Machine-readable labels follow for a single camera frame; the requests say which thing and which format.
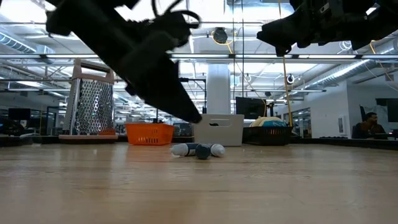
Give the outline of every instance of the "blue object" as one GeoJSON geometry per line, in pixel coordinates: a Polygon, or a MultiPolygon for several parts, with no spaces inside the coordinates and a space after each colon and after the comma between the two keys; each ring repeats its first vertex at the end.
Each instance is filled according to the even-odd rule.
{"type": "Polygon", "coordinates": [[[284,121],[265,121],[263,127],[286,127],[284,121]]]}
{"type": "Polygon", "coordinates": [[[208,159],[211,156],[211,145],[199,144],[195,151],[198,159],[208,159]]]}

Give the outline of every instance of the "wall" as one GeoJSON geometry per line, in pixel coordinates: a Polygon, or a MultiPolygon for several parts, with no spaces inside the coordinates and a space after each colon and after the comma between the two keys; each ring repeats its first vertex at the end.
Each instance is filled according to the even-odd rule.
{"type": "MultiPolygon", "coordinates": [[[[292,103],[292,112],[305,108],[311,109],[312,138],[324,136],[346,136],[350,138],[347,82],[343,81],[336,87],[325,89],[326,93],[310,93],[304,101],[292,103]],[[341,116],[345,117],[345,135],[339,133],[338,118],[341,116]]],[[[275,111],[283,115],[288,113],[288,108],[287,106],[278,106],[275,111]]]]}
{"type": "MultiPolygon", "coordinates": [[[[352,126],[362,122],[361,110],[359,106],[376,106],[376,98],[398,98],[398,92],[380,85],[348,85],[348,103],[349,103],[349,123],[352,126]]],[[[386,131],[398,129],[398,123],[383,124],[386,131]]]]}

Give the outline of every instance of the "computer monitor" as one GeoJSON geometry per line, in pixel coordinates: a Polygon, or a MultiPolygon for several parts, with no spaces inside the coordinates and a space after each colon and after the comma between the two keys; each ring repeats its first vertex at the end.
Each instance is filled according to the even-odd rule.
{"type": "Polygon", "coordinates": [[[14,121],[29,120],[30,119],[30,109],[9,108],[8,109],[8,119],[14,120],[14,121]]]}
{"type": "Polygon", "coordinates": [[[244,119],[257,119],[266,112],[266,105],[261,99],[236,97],[235,100],[236,114],[243,114],[244,119]]]}

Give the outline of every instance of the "person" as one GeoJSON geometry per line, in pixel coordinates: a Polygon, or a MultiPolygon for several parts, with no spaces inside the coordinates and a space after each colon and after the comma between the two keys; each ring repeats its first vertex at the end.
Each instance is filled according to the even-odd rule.
{"type": "Polygon", "coordinates": [[[384,128],[377,123],[377,114],[370,112],[366,114],[366,120],[358,123],[353,128],[353,139],[385,139],[375,137],[374,134],[385,134],[384,128]]]}

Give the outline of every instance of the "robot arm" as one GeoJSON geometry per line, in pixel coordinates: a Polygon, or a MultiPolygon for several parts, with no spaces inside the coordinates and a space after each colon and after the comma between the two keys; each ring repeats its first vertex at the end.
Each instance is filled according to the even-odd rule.
{"type": "Polygon", "coordinates": [[[56,10],[47,13],[47,31],[69,35],[74,32],[104,63],[126,81],[126,91],[148,105],[192,123],[201,116],[178,80],[178,62],[166,51],[188,42],[190,29],[199,27],[200,18],[191,11],[171,11],[141,22],[125,21],[114,9],[132,9],[139,0],[47,0],[56,10]],[[183,15],[198,20],[187,24],[183,15]]]}
{"type": "Polygon", "coordinates": [[[295,12],[262,26],[257,38],[275,47],[278,56],[288,54],[294,43],[350,40],[353,50],[379,40],[398,29],[398,0],[290,0],[295,12]],[[366,11],[375,3],[375,11],[366,11]]]}

